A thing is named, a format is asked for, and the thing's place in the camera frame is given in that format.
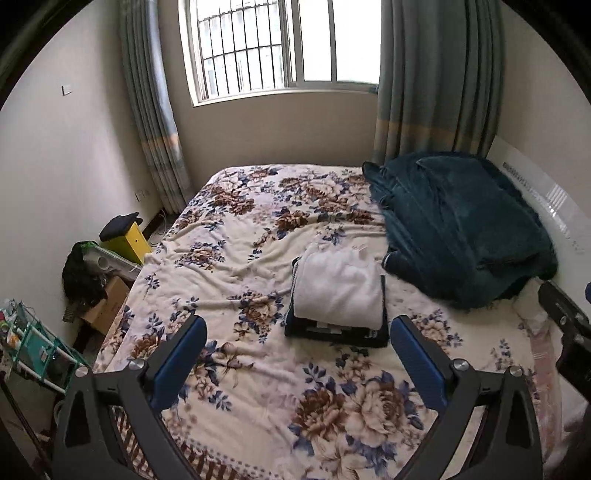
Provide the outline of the white knit sweater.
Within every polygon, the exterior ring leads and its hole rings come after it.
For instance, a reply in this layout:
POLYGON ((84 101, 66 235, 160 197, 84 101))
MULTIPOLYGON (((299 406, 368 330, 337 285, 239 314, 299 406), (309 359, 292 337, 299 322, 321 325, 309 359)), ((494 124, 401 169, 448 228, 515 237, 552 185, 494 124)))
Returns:
POLYGON ((365 245, 308 247, 295 264, 291 303, 300 319, 380 329, 384 299, 376 259, 365 245))

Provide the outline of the dark folded clothes stack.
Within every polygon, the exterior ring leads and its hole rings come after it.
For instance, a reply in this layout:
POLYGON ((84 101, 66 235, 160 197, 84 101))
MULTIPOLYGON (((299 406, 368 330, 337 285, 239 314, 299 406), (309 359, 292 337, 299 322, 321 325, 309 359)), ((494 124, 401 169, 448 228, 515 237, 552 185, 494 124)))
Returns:
MULTIPOLYGON (((293 288, 294 269, 296 269, 297 259, 291 263, 291 288, 293 288)), ((389 341, 388 333, 388 315, 386 306, 386 285, 385 277, 382 275, 383 287, 383 324, 378 330, 370 330, 368 328, 353 328, 341 327, 329 324, 321 324, 315 321, 300 319, 294 316, 293 304, 291 303, 290 291, 290 306, 287 310, 286 327, 284 327, 284 335, 287 337, 304 338, 310 340, 318 340, 322 342, 332 342, 338 344, 345 344, 349 346, 362 348, 384 348, 389 341)))

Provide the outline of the cardboard box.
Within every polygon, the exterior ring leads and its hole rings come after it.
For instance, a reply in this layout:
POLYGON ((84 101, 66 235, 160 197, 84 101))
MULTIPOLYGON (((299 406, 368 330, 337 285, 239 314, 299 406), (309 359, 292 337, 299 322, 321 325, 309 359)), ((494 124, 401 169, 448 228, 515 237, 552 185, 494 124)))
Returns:
POLYGON ((116 314, 124 304, 129 288, 120 277, 113 276, 105 286, 105 293, 106 299, 100 300, 96 306, 81 315, 82 320, 103 336, 107 334, 116 314))

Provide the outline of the white headboard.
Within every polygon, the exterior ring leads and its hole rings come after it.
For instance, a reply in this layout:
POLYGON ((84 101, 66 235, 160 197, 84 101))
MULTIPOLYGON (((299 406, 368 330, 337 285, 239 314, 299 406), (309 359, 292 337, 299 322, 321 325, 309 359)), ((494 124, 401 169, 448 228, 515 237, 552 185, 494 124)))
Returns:
POLYGON ((585 304, 590 283, 590 219, 559 184, 501 137, 493 140, 488 158, 540 215, 559 262, 555 281, 585 304))

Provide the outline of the black bag on floor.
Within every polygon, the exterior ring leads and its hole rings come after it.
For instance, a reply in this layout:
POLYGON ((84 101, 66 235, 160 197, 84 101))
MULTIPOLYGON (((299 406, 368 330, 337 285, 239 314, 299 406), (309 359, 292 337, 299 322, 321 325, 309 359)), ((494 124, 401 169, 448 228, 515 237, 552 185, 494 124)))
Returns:
POLYGON ((69 304, 86 308, 95 307, 107 298, 100 277, 93 273, 84 260, 89 242, 77 242, 72 246, 62 269, 62 286, 69 304))

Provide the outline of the dark teal fleece blanket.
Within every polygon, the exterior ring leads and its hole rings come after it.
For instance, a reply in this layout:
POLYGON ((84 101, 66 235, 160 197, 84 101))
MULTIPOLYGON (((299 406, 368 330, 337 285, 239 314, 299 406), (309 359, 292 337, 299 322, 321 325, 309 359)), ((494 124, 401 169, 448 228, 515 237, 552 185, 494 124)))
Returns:
POLYGON ((517 296, 558 270, 553 242, 513 182, 486 158, 411 153, 363 164, 384 216, 386 272, 456 309, 517 296))

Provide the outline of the yellow box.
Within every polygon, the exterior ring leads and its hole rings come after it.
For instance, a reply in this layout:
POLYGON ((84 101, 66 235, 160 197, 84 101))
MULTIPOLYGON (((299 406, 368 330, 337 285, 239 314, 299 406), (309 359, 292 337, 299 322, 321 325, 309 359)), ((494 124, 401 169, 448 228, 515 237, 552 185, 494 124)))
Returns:
POLYGON ((124 235, 102 242, 101 247, 140 265, 144 264, 145 256, 152 251, 136 222, 124 235))

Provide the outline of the black cloth on box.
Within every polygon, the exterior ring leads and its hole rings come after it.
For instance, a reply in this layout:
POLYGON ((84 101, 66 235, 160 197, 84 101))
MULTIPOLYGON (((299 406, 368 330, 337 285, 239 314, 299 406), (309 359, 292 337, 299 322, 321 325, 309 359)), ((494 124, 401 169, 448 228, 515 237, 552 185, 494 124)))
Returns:
POLYGON ((124 236, 132 226, 139 226, 143 220, 139 217, 138 212, 133 212, 127 215, 117 215, 113 217, 99 233, 101 242, 107 242, 112 239, 124 236))

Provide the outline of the grey striped right curtain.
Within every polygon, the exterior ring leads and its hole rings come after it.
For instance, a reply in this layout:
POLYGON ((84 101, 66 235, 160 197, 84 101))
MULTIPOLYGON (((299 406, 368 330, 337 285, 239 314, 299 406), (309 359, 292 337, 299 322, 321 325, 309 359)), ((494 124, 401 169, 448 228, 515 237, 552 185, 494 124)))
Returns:
POLYGON ((486 156, 501 113, 497 1, 384 1, 373 160, 415 152, 486 156))

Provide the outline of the grey striped curtain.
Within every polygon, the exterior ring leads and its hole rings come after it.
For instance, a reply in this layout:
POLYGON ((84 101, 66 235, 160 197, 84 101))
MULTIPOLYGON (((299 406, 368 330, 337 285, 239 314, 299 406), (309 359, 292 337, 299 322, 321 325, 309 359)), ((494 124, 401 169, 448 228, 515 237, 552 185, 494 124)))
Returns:
POLYGON ((169 100, 155 1, 119 3, 124 77, 148 171, 164 210, 181 213, 194 195, 169 100))
POLYGON ((486 156, 501 113, 497 1, 384 1, 373 160, 415 152, 486 156))

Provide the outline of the grey striped left curtain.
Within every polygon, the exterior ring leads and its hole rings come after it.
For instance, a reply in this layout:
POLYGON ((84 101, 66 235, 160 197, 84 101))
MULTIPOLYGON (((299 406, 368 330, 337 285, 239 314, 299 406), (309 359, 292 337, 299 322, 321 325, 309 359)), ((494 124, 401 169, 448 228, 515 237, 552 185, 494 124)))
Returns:
POLYGON ((169 100, 155 1, 119 3, 124 77, 148 171, 164 210, 181 213, 194 195, 169 100))

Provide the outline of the window with metal bars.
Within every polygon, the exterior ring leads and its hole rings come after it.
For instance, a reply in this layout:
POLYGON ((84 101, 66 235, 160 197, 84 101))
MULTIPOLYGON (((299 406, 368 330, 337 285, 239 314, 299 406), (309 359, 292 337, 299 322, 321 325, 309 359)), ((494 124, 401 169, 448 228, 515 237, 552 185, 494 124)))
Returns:
POLYGON ((181 1, 193 105, 294 91, 377 91, 378 1, 181 1))

